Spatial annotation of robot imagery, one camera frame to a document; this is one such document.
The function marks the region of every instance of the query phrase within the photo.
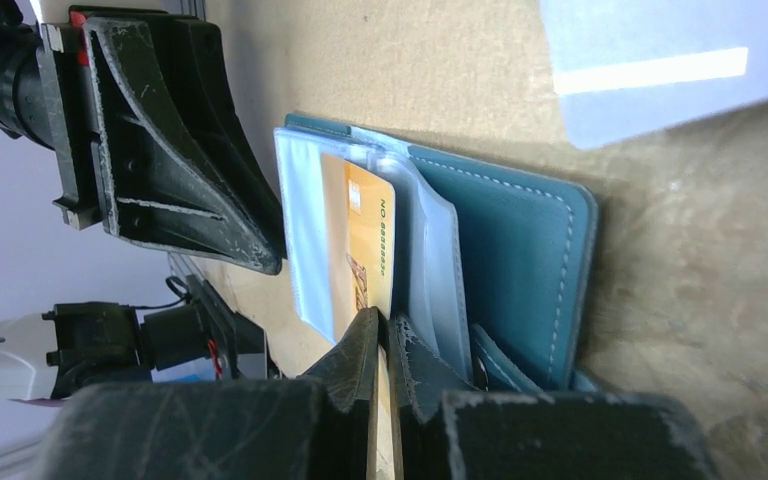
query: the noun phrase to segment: card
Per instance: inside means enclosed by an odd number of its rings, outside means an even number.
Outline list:
[[[390,317],[396,194],[386,180],[333,155],[322,155],[334,338],[357,312]]]

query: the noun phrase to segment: wallet stitching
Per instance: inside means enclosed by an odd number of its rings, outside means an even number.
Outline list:
[[[494,367],[496,367],[496,370],[498,370],[498,371],[499,371],[499,373],[502,375],[502,377],[504,377],[504,378],[505,378],[505,380],[507,380],[507,381],[508,381],[508,385],[512,386],[512,387],[514,388],[514,390],[516,390],[516,391],[518,391],[518,392],[521,392],[521,391],[522,391],[522,389],[520,389],[519,387],[517,387],[517,386],[516,386],[516,384],[514,383],[514,381],[511,379],[511,377],[509,377],[509,376],[508,376],[508,374],[507,374],[507,373],[505,373],[505,371],[504,371],[504,370],[502,370],[502,367],[501,367],[501,366],[499,366],[499,364],[498,364],[498,363],[496,363],[496,360],[493,360],[493,357],[490,355],[490,352],[488,352],[488,351],[487,351],[487,350],[484,348],[484,346],[483,346],[483,345],[481,345],[480,343],[476,343],[476,345],[478,346],[478,348],[479,348],[479,349],[480,349],[482,352],[484,352],[484,355],[486,355],[486,356],[487,356],[487,360],[490,360],[490,363],[492,363],[492,364],[493,364],[493,366],[494,366]]]
[[[549,192],[544,192],[543,190],[540,190],[540,189],[537,189],[537,188],[523,187],[522,185],[517,185],[515,183],[506,182],[506,181],[503,181],[503,180],[499,180],[498,178],[489,177],[487,175],[480,175],[480,174],[477,174],[477,173],[470,172],[468,170],[463,170],[463,169],[460,169],[460,168],[451,167],[449,165],[443,165],[442,163],[437,163],[437,162],[434,162],[434,161],[431,161],[431,160],[427,160],[427,159],[421,158],[421,157],[411,156],[411,158],[414,158],[416,160],[421,160],[422,162],[425,162],[425,163],[427,163],[429,165],[433,165],[433,166],[440,167],[440,168],[445,168],[445,169],[451,170],[453,172],[458,172],[458,173],[461,173],[463,175],[467,175],[467,176],[470,176],[470,177],[492,181],[493,183],[497,183],[499,185],[503,185],[503,186],[505,186],[507,188],[513,188],[515,190],[524,190],[527,193],[530,193],[532,195],[539,195],[539,196],[543,196],[543,197],[546,197],[546,198],[551,198],[551,199],[554,199],[554,200],[558,200],[558,201],[560,201],[564,205],[564,207],[566,207],[567,213],[568,213],[568,216],[567,216],[567,237],[566,237],[566,243],[564,244],[564,256],[563,256],[563,259],[562,259],[562,262],[561,262],[561,272],[560,272],[561,279],[560,279],[560,282],[558,283],[558,301],[557,301],[557,303],[555,305],[555,322],[554,322],[554,325],[553,325],[552,341],[549,344],[549,368],[547,369],[547,373],[546,373],[547,381],[551,382],[551,380],[552,380],[552,371],[553,371],[554,365],[555,365],[555,348],[556,348],[556,345],[558,343],[558,330],[560,330],[560,325],[561,325],[561,305],[563,304],[563,301],[564,301],[564,290],[566,289],[567,266],[569,265],[570,249],[572,248],[572,234],[573,234],[572,227],[573,227],[573,222],[574,222],[574,219],[575,219],[575,215],[574,215],[574,213],[572,211],[572,207],[570,207],[569,204],[567,203],[567,201],[564,200],[564,198],[561,197],[560,195],[555,195],[555,194],[552,194],[552,193],[549,193]]]

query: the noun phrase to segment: cable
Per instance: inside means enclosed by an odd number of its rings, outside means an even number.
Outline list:
[[[134,310],[161,310],[163,308],[170,308],[174,307],[176,305],[179,305],[181,303],[190,303],[192,301],[193,296],[190,294],[190,290],[187,288],[187,284],[184,283],[183,280],[176,277],[175,275],[170,275],[166,277],[166,286],[169,288],[169,290],[172,291],[172,293],[175,294],[175,296],[178,297],[178,300],[175,300],[174,302],[170,302],[164,305],[139,305],[139,306],[132,306],[128,305],[130,308],[133,308]]]

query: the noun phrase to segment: blue wallet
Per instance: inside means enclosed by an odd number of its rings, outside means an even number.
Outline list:
[[[286,127],[404,155],[458,215],[472,354],[493,389],[591,389],[575,372],[598,207],[584,187],[290,114]]]

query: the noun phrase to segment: background wall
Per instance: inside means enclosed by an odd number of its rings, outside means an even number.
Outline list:
[[[51,204],[62,193],[54,153],[0,131],[0,320],[91,300],[154,305],[175,297],[162,252],[101,225],[76,231]],[[0,401],[0,449],[39,435],[56,408]]]

